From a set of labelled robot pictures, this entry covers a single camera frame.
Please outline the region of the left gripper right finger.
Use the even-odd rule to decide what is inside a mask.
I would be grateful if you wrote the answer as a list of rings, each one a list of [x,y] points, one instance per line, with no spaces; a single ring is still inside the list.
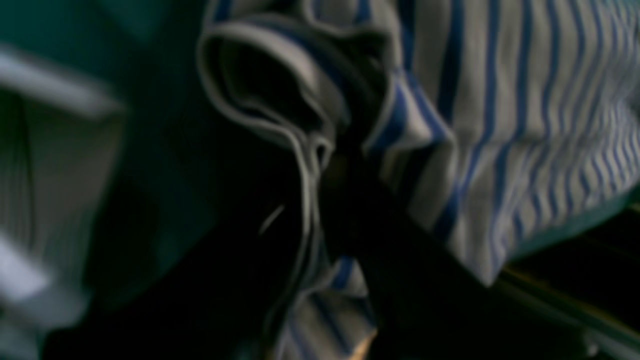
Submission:
[[[320,185],[332,260],[353,256],[377,322],[370,360],[585,360],[576,326],[481,285],[418,227],[358,153],[339,149]]]

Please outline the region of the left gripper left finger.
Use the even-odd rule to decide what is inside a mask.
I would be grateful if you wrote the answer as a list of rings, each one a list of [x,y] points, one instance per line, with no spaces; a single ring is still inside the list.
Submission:
[[[47,360],[272,360],[306,264],[295,155],[165,276],[117,309],[95,301],[46,338]]]

